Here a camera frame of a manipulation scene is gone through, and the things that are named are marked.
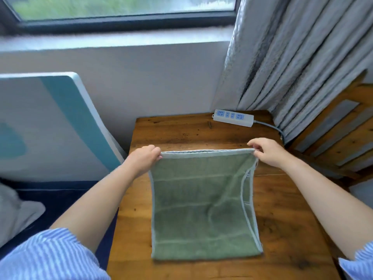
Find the person's right hand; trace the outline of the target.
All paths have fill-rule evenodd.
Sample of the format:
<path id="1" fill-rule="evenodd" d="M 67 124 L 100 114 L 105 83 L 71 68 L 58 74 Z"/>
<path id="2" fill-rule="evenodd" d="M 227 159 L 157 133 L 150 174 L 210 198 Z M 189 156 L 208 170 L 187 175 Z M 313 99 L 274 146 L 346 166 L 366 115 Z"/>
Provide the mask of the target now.
<path id="1" fill-rule="evenodd" d="M 270 140 L 270 150 L 268 157 L 258 157 L 261 162 L 264 162 L 270 166 L 274 166 L 283 169 L 288 162 L 292 160 L 293 155 L 286 151 L 279 143 L 274 140 Z"/>

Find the person's left hand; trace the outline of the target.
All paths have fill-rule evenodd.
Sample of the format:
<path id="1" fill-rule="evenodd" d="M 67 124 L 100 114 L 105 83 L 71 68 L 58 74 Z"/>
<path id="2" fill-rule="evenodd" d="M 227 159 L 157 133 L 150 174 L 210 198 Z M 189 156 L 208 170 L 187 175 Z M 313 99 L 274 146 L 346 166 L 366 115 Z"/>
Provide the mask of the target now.
<path id="1" fill-rule="evenodd" d="M 148 172 L 157 162 L 151 162 L 147 156 L 147 146 L 134 150 L 128 155 L 124 162 L 124 167 L 131 172 L 134 179 Z"/>

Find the green towel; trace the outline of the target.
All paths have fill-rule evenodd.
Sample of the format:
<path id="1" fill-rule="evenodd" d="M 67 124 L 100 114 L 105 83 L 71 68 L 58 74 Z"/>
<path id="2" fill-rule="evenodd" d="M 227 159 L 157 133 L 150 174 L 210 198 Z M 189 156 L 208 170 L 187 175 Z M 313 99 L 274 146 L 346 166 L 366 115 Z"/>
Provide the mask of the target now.
<path id="1" fill-rule="evenodd" d="M 263 254 L 253 203 L 255 149 L 165 151 L 149 171 L 152 259 Z"/>

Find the person's left forearm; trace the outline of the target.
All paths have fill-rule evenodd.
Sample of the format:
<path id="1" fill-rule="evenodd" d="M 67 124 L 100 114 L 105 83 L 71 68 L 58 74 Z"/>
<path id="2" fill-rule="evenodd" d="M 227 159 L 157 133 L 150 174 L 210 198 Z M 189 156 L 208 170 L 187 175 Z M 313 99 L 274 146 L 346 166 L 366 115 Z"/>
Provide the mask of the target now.
<path id="1" fill-rule="evenodd" d="M 124 194 L 137 176 L 136 169 L 124 163 L 90 188 L 50 229 L 68 229 L 83 246 L 95 253 Z"/>

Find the person's right forearm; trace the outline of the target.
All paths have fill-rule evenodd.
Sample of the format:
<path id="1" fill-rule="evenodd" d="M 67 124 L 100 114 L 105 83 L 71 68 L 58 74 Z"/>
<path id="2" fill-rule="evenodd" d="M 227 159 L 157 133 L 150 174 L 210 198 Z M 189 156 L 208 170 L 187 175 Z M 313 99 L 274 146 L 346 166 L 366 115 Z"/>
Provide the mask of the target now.
<path id="1" fill-rule="evenodd" d="M 373 241 L 373 209 L 295 157 L 281 164 L 340 251 L 355 260 Z"/>

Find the white power strip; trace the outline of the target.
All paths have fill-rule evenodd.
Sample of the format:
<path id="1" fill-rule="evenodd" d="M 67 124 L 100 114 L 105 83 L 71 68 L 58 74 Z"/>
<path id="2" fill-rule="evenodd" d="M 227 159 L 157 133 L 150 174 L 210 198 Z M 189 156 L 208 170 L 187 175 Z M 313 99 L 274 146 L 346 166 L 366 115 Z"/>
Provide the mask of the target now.
<path id="1" fill-rule="evenodd" d="M 242 127 L 252 127 L 254 124 L 253 115 L 222 109 L 215 109 L 212 119 L 217 122 L 229 123 Z"/>

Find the wooden table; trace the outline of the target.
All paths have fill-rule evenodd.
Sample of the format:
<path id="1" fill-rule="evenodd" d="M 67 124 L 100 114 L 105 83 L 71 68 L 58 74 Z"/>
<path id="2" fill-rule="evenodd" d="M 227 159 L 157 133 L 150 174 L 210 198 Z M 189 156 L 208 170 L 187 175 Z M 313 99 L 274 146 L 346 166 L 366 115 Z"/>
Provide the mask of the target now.
<path id="1" fill-rule="evenodd" d="M 214 122 L 211 113 L 137 118 L 130 152 L 153 144 L 163 151 L 238 149 L 256 137 L 281 143 L 279 133 L 255 123 Z M 264 253 L 212 262 L 151 259 L 152 194 L 147 174 L 136 179 L 119 207 L 107 272 L 112 280 L 339 280 L 320 227 L 283 171 L 259 163 L 254 208 Z"/>

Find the wooden slatted chair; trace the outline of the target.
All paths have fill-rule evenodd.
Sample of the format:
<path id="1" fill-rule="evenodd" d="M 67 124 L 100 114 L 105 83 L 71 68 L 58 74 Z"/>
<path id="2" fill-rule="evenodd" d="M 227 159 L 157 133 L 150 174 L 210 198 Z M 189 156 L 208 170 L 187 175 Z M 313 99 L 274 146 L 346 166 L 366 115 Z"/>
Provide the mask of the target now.
<path id="1" fill-rule="evenodd" d="M 342 188 L 373 179 L 373 84 L 368 70 L 296 137 L 287 150 Z"/>

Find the grey curtain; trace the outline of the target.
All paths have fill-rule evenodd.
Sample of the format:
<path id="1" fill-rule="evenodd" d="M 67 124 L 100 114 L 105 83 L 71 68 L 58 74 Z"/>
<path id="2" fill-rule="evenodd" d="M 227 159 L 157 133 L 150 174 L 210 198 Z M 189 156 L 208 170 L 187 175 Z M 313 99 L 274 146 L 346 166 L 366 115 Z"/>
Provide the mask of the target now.
<path id="1" fill-rule="evenodd" d="M 373 61 L 373 0 L 241 0 L 211 109 L 298 136 Z"/>

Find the white and teal headboard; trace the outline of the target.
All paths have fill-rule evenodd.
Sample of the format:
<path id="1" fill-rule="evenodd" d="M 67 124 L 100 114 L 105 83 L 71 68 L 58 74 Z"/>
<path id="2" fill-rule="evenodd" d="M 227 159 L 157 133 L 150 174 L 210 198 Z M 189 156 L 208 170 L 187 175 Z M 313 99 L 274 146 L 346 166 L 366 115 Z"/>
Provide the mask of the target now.
<path id="1" fill-rule="evenodd" d="M 0 74 L 0 178 L 98 181 L 126 157 L 77 73 Z"/>

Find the dark blue bed sheet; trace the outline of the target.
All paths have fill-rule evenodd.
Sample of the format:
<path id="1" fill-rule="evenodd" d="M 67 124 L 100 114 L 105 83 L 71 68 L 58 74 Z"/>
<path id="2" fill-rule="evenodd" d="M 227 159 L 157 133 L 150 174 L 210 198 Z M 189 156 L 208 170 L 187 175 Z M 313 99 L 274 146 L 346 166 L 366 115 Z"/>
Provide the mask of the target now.
<path id="1" fill-rule="evenodd" d="M 93 187 L 97 181 L 16 182 L 0 178 L 0 182 L 14 189 L 24 201 L 41 202 L 44 214 L 0 248 L 0 260 L 31 236 L 48 229 L 73 203 Z"/>

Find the blue striped shirt sleeve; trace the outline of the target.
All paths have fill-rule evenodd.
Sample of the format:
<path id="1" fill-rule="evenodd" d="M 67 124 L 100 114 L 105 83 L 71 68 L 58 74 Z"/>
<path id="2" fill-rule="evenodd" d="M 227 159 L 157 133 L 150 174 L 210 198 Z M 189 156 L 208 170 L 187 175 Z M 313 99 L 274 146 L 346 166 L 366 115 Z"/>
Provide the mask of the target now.
<path id="1" fill-rule="evenodd" d="M 44 230 L 0 260 L 0 280 L 111 280 L 66 228 Z"/>
<path id="2" fill-rule="evenodd" d="M 338 262 L 352 280 L 373 280 L 373 241 L 356 251 L 354 260 L 339 258 Z"/>

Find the grey pillow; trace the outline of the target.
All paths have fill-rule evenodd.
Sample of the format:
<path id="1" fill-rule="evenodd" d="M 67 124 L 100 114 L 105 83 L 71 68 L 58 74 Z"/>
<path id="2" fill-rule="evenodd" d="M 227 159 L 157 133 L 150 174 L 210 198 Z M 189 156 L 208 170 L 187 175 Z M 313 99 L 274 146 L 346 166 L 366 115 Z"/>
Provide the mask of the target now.
<path id="1" fill-rule="evenodd" d="M 16 190 L 0 183 L 0 248 L 45 212 L 41 202 L 24 201 Z"/>

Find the dark window frame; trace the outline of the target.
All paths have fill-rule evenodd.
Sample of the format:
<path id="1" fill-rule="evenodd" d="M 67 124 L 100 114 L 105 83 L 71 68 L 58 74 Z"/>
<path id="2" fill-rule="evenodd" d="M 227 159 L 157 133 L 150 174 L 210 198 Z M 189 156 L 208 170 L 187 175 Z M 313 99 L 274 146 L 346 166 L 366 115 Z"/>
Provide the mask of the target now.
<path id="1" fill-rule="evenodd" d="M 233 25 L 241 0 L 0 0 L 5 35 L 60 35 Z"/>

